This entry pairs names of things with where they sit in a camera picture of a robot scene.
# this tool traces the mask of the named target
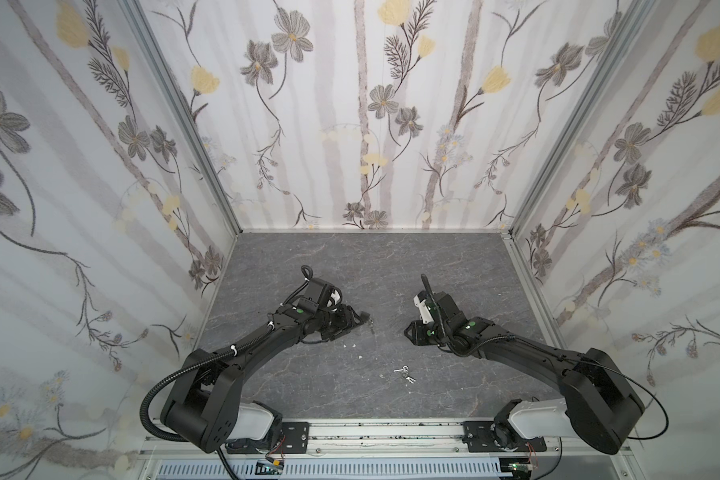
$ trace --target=wall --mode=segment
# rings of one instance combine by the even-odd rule
[[[253,228],[506,228],[628,2],[141,0]]]
[[[650,477],[720,478],[720,0],[657,3],[517,240],[569,346],[669,410]]]
[[[137,474],[232,245],[193,167],[115,2],[0,2],[1,478]]]

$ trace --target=gray tabletop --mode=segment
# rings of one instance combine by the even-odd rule
[[[542,341],[498,234],[243,234],[199,347],[218,349],[262,325],[303,281],[302,264],[371,313],[373,324],[281,352],[251,377],[243,401],[264,402],[287,418],[424,418],[493,416],[512,398],[560,396],[508,366],[414,346],[403,336],[418,318],[413,297],[425,273],[467,317]],[[403,365],[415,384],[393,372]]]

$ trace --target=yellow flower center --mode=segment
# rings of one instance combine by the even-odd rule
[[[22,440],[26,440],[27,438],[32,436],[33,431],[34,429],[32,427],[24,427],[19,432],[19,438],[21,438]]]

